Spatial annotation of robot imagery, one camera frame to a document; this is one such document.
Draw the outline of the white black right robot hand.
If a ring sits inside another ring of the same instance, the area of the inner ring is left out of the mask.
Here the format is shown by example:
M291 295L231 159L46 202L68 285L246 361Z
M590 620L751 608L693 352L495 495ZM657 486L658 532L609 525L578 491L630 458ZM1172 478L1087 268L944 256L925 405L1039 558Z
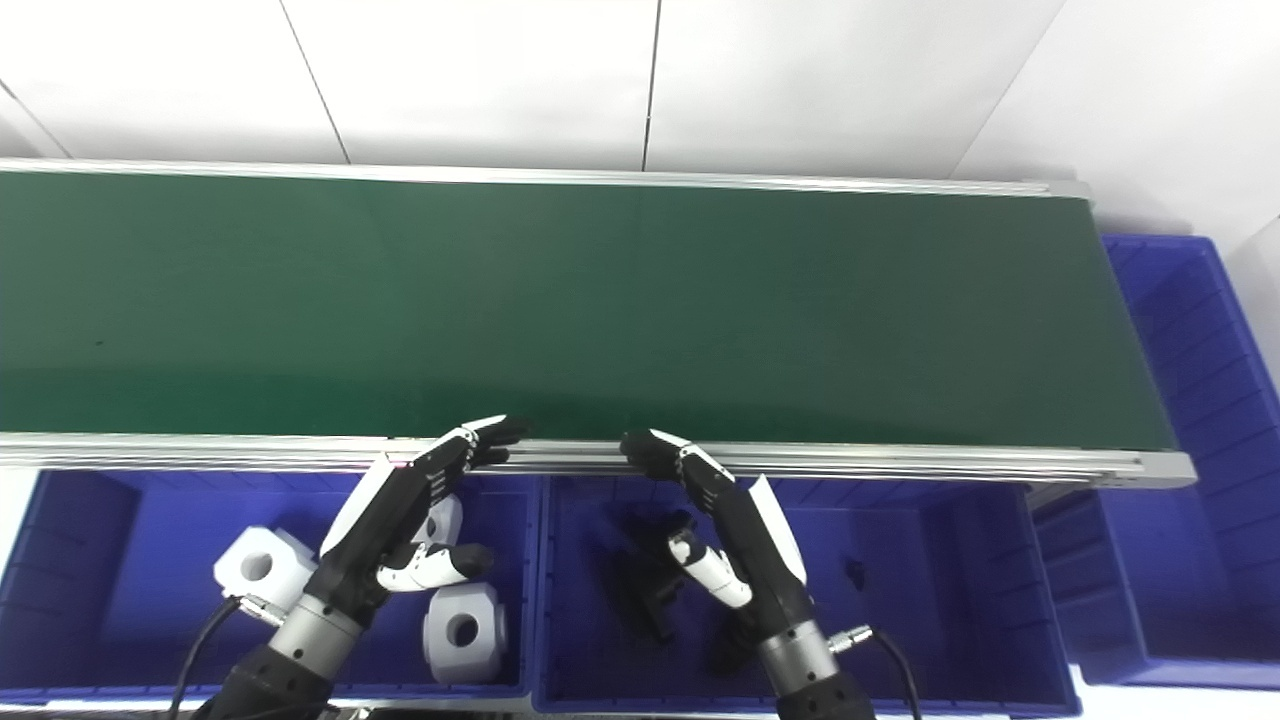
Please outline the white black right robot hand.
M690 439L663 430L631 430L620 451L644 475L681 486L712 520L735 583L750 589L740 607L755 624L759 641L814 619L803 580L785 561L750 489L728 469Z

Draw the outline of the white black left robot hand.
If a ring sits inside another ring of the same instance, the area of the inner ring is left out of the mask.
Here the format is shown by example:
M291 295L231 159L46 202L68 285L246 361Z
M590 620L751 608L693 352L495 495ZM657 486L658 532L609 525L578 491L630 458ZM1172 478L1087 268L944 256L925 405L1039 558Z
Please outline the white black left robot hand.
M342 511L323 543L317 570L303 594L370 628L389 591L378 583L378 569L406 546L426 521L430 509L477 468L509 459L509 448L529 432L511 415L467 421L436 437L407 462L375 471L375 482L352 492L361 509Z

